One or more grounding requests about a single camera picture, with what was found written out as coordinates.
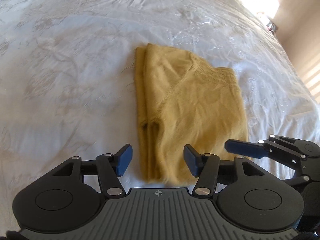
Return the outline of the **mustard yellow knit sweater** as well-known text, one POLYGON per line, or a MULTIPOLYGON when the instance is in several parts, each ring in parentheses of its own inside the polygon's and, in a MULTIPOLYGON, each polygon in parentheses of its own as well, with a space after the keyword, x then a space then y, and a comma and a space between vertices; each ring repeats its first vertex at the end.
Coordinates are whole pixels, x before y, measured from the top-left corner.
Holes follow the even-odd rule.
POLYGON ((187 144, 231 160, 225 142, 248 139, 244 101, 231 68, 150 43, 136 49, 135 85, 140 170, 147 183, 195 183, 183 159, 187 144))

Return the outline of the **dark items on right nightstand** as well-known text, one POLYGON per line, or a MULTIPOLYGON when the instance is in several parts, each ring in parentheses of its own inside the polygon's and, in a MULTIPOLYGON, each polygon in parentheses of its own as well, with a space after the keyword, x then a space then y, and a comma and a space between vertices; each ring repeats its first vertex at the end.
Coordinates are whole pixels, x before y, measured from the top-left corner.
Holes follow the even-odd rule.
POLYGON ((267 24, 267 29, 268 29, 269 32, 275 34, 276 31, 278 30, 278 27, 272 21, 270 21, 267 24))

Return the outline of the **white embroidered bedspread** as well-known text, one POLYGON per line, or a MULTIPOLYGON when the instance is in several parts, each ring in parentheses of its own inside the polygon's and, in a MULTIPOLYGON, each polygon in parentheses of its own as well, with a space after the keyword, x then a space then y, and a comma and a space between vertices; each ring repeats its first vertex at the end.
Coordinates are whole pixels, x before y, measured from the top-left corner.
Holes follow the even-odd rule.
POLYGON ((140 175, 135 50, 192 51, 232 68, 249 140, 319 143, 319 105, 284 49, 239 0, 1 0, 1 234, 18 230, 12 201, 66 159, 115 153, 140 175))

